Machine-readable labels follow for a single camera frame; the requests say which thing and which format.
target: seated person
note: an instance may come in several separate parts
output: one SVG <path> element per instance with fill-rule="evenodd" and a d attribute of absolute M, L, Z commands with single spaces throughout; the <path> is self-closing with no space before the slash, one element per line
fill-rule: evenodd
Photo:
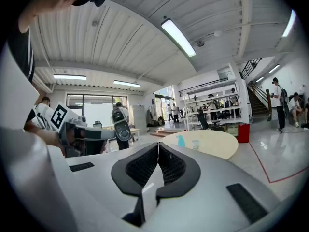
<path fill-rule="evenodd" d="M 293 98 L 291 98 L 290 103 L 289 103 L 290 115 L 293 116 L 296 127 L 299 127 L 298 120 L 299 120 L 299 117 L 303 113 L 303 110 L 301 109 L 298 100 L 299 100 L 299 95 L 298 93 L 295 92 L 293 95 Z"/>
<path fill-rule="evenodd" d="M 307 104 L 305 106 L 305 122 L 309 124 L 309 98 L 307 99 Z"/>

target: black rubber pad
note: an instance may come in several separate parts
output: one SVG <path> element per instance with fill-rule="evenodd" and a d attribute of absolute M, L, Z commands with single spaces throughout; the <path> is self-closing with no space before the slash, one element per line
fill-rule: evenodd
<path fill-rule="evenodd" d="M 233 184 L 226 188 L 251 223 L 267 215 L 267 211 L 241 184 Z"/>
<path fill-rule="evenodd" d="M 92 168 L 92 167 L 94 167 L 94 165 L 91 162 L 87 162 L 83 164 L 70 166 L 70 169 L 72 172 L 76 172 L 76 171 L 80 171 L 80 170 L 84 170 L 84 169 Z"/>

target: white shirt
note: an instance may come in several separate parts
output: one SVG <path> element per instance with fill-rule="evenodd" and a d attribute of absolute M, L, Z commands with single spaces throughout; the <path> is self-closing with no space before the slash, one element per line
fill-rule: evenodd
<path fill-rule="evenodd" d="M 281 93 L 282 89 L 279 87 L 279 85 L 275 85 L 274 95 L 278 95 L 278 98 L 273 97 L 275 106 L 282 106 L 280 102 Z"/>
<path fill-rule="evenodd" d="M 173 107 L 173 115 L 178 115 L 179 112 L 179 107 L 178 106 L 174 106 Z"/>
<path fill-rule="evenodd" d="M 170 107 L 170 106 L 168 106 L 168 112 L 169 112 L 169 114 L 171 114 L 172 113 L 172 108 Z"/>
<path fill-rule="evenodd" d="M 47 121 L 50 121 L 54 114 L 54 110 L 43 103 L 38 104 L 35 110 L 37 111 L 37 113 L 40 113 L 45 119 L 47 119 Z"/>
<path fill-rule="evenodd" d="M 295 107 L 298 108 L 298 109 L 300 109 L 299 102 L 298 102 L 298 100 L 295 101 L 294 98 L 291 98 L 291 100 L 290 100 L 290 102 L 289 102 L 289 109 L 290 109 L 290 111 L 291 111 L 293 108 L 295 108 Z"/>

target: chair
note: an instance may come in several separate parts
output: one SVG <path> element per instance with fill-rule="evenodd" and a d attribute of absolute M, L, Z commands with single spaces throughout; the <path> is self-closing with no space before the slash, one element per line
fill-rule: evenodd
<path fill-rule="evenodd" d="M 102 128 L 103 125 L 101 124 L 101 122 L 99 120 L 96 120 L 95 123 L 92 125 L 93 128 Z"/>

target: backpack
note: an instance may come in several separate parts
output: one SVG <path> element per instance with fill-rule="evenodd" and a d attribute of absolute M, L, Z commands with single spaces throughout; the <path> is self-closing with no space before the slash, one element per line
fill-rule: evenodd
<path fill-rule="evenodd" d="M 288 94 L 285 89 L 281 88 L 281 95 L 280 95 L 280 103 L 282 106 L 287 105 L 288 103 Z"/>

